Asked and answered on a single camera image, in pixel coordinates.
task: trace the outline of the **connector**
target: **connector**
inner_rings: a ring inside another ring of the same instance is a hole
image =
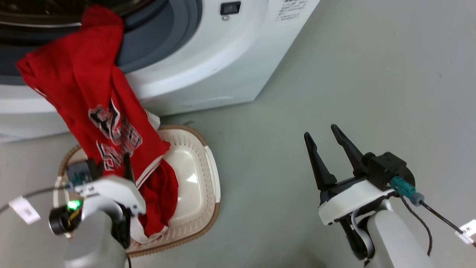
[[[406,182],[399,176],[395,176],[392,178],[390,182],[390,187],[394,189],[398,194],[406,196],[414,206],[419,206],[420,201],[425,200],[425,197],[421,193],[417,192],[415,187],[413,187],[410,183]]]

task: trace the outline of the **grey floor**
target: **grey floor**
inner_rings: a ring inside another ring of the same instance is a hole
[[[337,178],[351,176],[330,125],[363,151],[407,161],[429,204],[462,225],[476,217],[476,54],[473,2],[322,0],[255,102],[165,118],[197,129],[213,150],[222,202],[203,237],[132,260],[133,267],[361,267],[337,225],[317,214],[304,146],[309,131]],[[70,134],[0,145],[0,201],[49,186]],[[32,200],[42,216],[51,200]],[[395,211],[427,247],[425,230]],[[424,209],[436,267],[473,267],[476,254]],[[45,219],[0,218],[2,267],[58,267],[67,244]]]

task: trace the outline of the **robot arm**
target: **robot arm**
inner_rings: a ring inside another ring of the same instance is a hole
[[[397,196],[390,187],[393,177],[415,186],[406,163],[391,153],[362,155],[339,127],[332,125],[331,129],[354,169],[354,177],[341,182],[327,170],[311,135],[304,134],[321,191],[319,216],[324,225],[340,223],[352,252],[366,267],[432,268],[429,257],[388,201]]]
[[[124,267],[130,219],[146,213],[145,200],[130,170],[126,169],[124,176],[104,176],[75,186],[84,198],[82,205],[74,210],[66,205],[50,212],[54,234],[75,232],[64,255],[66,268]]]

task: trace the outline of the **washing machine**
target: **washing machine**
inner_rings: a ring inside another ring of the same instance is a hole
[[[253,101],[319,0],[92,2],[124,19],[116,64],[143,106],[171,115]],[[77,31],[90,3],[0,1],[0,142],[69,131],[15,62]]]

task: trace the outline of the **laundry basket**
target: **laundry basket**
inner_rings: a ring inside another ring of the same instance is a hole
[[[185,244],[199,238],[213,226],[220,209],[220,181],[213,154],[203,137],[195,130],[182,125],[165,125],[157,133],[170,143],[164,159],[174,168],[178,180],[178,203],[169,221],[167,232],[147,244],[131,239],[126,250],[129,257],[143,256]],[[55,186],[67,182],[66,167],[70,163],[86,160],[86,154],[77,145],[60,165]],[[75,192],[55,191],[53,205],[59,207],[69,200],[78,199]],[[73,239],[74,232],[66,233]]]

